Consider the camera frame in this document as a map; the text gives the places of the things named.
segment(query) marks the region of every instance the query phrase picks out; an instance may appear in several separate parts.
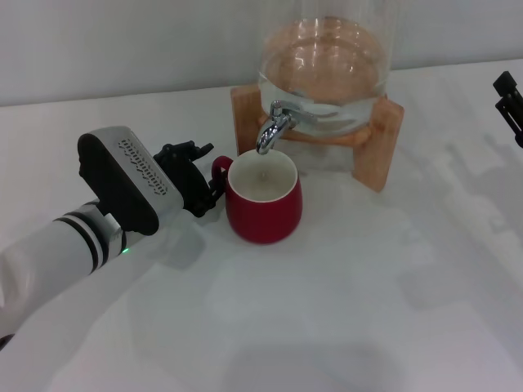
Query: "table surface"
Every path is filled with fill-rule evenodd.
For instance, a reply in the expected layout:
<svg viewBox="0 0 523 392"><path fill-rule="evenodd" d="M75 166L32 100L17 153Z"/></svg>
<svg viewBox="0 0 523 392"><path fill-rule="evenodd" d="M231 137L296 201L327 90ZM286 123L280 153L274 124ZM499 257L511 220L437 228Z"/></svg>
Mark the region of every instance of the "table surface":
<svg viewBox="0 0 523 392"><path fill-rule="evenodd" d="M176 238L30 318L0 353L0 387L522 390L523 151L492 88L507 69L523 80L523 60L391 73L405 122L381 194L303 159L302 223L281 243L237 238L223 202L182 214ZM0 124L0 247L94 198L84 132L127 125L152 153L212 142L205 173L235 154L228 88L1 108Z"/></svg>

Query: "black ring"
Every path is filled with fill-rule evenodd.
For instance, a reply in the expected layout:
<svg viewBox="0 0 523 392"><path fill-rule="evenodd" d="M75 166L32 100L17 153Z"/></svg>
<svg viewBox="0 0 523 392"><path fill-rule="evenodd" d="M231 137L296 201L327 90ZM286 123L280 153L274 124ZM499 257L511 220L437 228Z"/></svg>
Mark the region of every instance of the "black ring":
<svg viewBox="0 0 523 392"><path fill-rule="evenodd" d="M103 267L105 265L105 263L107 262L107 259L109 259L109 246L107 245L107 243L105 243L104 237L101 234L101 232L98 230L98 227L96 227L94 222L89 217L83 215L81 212L73 211L73 212L68 212L65 215L66 216L71 215L76 218L79 218L79 220L83 221L83 223L85 223L87 226L89 226L89 229L91 229L92 232L95 234L96 239L98 239L98 242L100 243L101 254L103 256L103 260L101 261L100 268Z"/></svg>
<svg viewBox="0 0 523 392"><path fill-rule="evenodd" d="M91 251L92 255L92 271L91 274L96 270L96 267L98 266L98 252L96 251L96 245L94 241L92 240L91 236L85 229L76 223L74 220L68 219L68 218L57 218L55 221L64 222L67 225L71 226L73 229L78 231L78 233L82 236L82 238L85 240L87 246L89 247L89 250Z"/></svg>
<svg viewBox="0 0 523 392"><path fill-rule="evenodd" d="M120 253L118 256L122 254L123 251L127 248L127 235L125 235L125 231L122 230L122 249L120 249Z"/></svg>
<svg viewBox="0 0 523 392"><path fill-rule="evenodd" d="M9 343L9 341L13 338L15 334L13 335L7 335L0 339L0 351Z"/></svg>

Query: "mug handle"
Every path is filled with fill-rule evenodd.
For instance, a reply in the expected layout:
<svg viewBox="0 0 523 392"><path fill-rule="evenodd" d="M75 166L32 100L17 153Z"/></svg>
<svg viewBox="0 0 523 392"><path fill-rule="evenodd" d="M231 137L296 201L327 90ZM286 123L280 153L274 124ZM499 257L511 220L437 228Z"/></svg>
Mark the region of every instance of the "mug handle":
<svg viewBox="0 0 523 392"><path fill-rule="evenodd" d="M227 172L234 161L229 157L218 157L212 163L212 182L215 186L225 189Z"/></svg>

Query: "white wall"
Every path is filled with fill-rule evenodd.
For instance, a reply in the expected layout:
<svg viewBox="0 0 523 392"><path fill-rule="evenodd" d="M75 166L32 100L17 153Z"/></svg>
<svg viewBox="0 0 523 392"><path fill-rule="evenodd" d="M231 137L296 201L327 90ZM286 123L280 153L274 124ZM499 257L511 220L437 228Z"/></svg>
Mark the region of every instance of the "white wall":
<svg viewBox="0 0 523 392"><path fill-rule="evenodd" d="M523 57L522 0L405 1L396 68ZM0 0L0 105L253 80L263 3Z"/></svg>

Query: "wooden stand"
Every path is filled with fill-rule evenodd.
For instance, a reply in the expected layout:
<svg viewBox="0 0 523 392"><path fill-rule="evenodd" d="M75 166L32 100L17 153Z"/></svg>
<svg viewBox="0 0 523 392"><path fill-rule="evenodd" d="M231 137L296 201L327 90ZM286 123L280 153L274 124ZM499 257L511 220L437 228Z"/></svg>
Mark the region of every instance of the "wooden stand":
<svg viewBox="0 0 523 392"><path fill-rule="evenodd" d="M262 99L257 85L233 88L230 98L235 118L236 145L240 155L255 148L258 132L266 121L267 115L262 109ZM292 130L286 131L282 139L352 148L354 150L352 175L375 192L381 192L387 182L403 115L403 107L382 97L373 107L369 125L348 135L319 138Z"/></svg>

